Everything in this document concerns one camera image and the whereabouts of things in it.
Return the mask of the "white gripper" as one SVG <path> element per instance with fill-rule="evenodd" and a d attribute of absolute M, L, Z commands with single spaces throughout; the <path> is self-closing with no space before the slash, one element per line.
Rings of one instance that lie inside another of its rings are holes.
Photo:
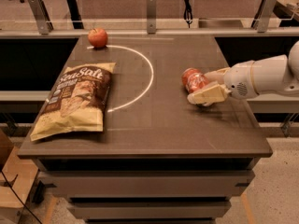
<path fill-rule="evenodd" d="M 251 60 L 205 73 L 211 83 L 190 93 L 187 100 L 193 105 L 211 105 L 225 101 L 229 94 L 239 100 L 257 97 L 251 76 L 253 64 Z"/>

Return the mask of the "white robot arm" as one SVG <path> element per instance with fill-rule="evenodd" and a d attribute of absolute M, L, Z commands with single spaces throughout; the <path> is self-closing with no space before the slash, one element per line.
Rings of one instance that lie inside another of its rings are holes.
<path fill-rule="evenodd" d="M 299 42 L 289 55 L 259 61 L 237 63 L 229 68 L 200 74 L 199 82 L 189 78 L 185 85 L 188 101 L 194 105 L 212 105 L 228 97 L 251 99 L 262 94 L 299 95 Z"/>

